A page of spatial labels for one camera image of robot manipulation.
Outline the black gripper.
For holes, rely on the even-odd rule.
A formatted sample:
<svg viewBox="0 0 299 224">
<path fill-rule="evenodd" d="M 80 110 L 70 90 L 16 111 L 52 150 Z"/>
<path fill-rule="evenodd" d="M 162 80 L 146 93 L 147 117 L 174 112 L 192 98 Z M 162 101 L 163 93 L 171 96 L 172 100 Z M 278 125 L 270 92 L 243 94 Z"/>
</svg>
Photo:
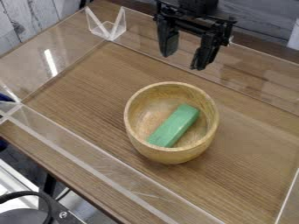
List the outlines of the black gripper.
<svg viewBox="0 0 299 224">
<path fill-rule="evenodd" d="M 220 45 L 227 46 L 238 20 L 219 10 L 219 0 L 155 0 L 158 40 L 162 55 L 174 55 L 179 46 L 179 28 L 200 35 L 191 69 L 204 70 L 214 62 Z"/>
</svg>

